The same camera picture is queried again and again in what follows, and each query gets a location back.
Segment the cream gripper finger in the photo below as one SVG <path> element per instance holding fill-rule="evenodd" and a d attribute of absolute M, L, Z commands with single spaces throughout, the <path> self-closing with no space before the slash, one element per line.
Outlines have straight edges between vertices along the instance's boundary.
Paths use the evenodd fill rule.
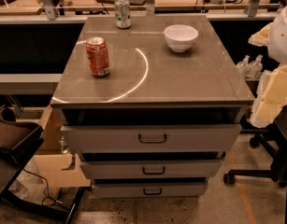
<path fill-rule="evenodd" d="M 268 46 L 269 45 L 269 35 L 272 23 L 267 24 L 260 31 L 251 35 L 248 43 L 257 47 Z"/>
<path fill-rule="evenodd" d="M 271 124 L 287 105 L 287 64 L 273 71 L 265 70 L 257 87 L 251 108 L 250 123 L 256 128 Z"/>

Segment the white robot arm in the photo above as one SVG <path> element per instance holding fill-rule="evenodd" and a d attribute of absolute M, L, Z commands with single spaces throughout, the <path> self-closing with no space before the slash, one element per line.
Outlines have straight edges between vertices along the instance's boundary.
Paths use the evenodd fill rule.
<path fill-rule="evenodd" d="M 251 125 L 264 128 L 287 105 L 287 5 L 275 20 L 252 35 L 249 43 L 267 46 L 268 56 L 280 64 L 272 72 L 264 71 L 252 105 Z"/>

